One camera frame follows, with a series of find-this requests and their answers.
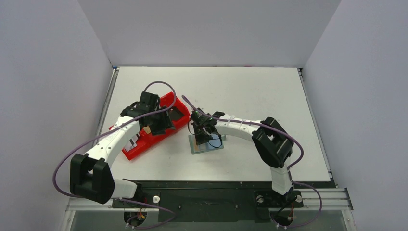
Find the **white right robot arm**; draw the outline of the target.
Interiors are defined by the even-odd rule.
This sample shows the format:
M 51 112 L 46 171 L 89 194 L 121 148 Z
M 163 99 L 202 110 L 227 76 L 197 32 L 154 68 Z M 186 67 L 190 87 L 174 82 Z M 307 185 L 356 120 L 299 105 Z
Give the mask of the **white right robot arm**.
M 222 142 L 222 136 L 253 142 L 262 161 L 270 167 L 272 201 L 284 205 L 290 200 L 293 181 L 288 167 L 293 141 L 285 136 L 286 131 L 274 118 L 246 120 L 224 112 L 204 115 L 198 110 L 192 111 L 190 118 L 197 145 L 213 139 Z

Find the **green leather card holder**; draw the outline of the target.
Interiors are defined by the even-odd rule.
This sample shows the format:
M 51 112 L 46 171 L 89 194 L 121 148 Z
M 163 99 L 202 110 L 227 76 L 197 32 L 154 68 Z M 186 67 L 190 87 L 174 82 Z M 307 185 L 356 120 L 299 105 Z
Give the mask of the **green leather card holder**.
M 197 145 L 194 135 L 189 135 L 188 138 L 192 155 L 223 149 L 223 141 L 226 140 L 225 135 L 219 137 L 216 134 L 212 134 L 212 138 L 210 139 L 210 141 Z

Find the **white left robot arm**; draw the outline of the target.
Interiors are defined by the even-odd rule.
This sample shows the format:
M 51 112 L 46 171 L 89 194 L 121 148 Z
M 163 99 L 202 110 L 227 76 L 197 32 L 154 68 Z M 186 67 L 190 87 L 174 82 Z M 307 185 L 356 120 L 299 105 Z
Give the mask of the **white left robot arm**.
M 85 154 L 76 154 L 70 162 L 70 193 L 104 204 L 110 199 L 124 198 L 132 207 L 143 202 L 143 193 L 135 182 L 115 179 L 111 166 L 119 153 L 144 127 L 149 126 L 152 134 L 164 134 L 174 129 L 170 106 L 160 106 L 160 97 L 143 91 L 138 102 L 122 110 L 115 124 L 98 143 Z

